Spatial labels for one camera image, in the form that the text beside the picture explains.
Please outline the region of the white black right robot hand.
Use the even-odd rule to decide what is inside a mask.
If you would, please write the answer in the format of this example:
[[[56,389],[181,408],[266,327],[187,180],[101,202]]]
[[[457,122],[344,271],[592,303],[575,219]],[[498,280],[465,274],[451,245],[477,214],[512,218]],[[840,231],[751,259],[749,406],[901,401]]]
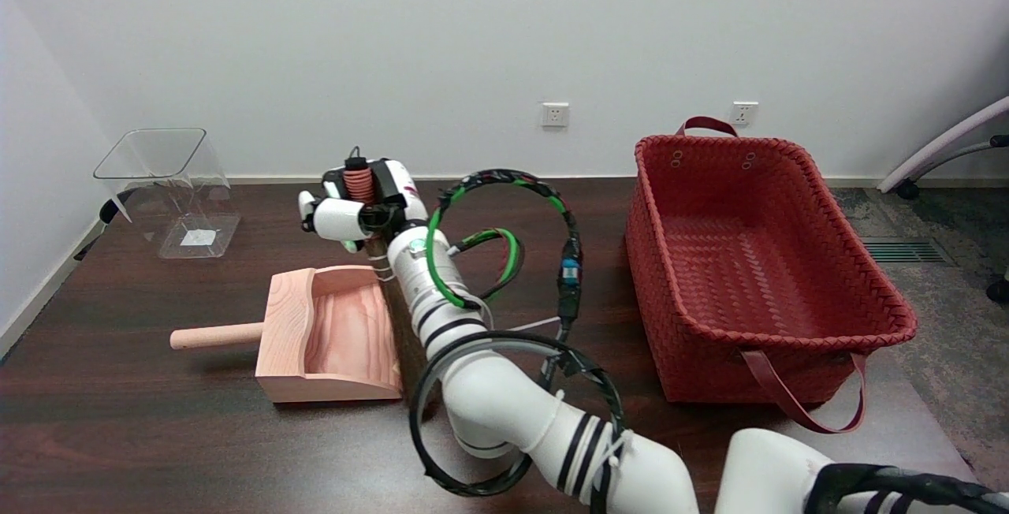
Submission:
[[[389,158],[349,156],[341,168],[324,173],[323,194],[298,195],[300,226],[324,240],[342,242],[350,252],[368,241],[393,241],[429,220],[417,184],[406,166]]]

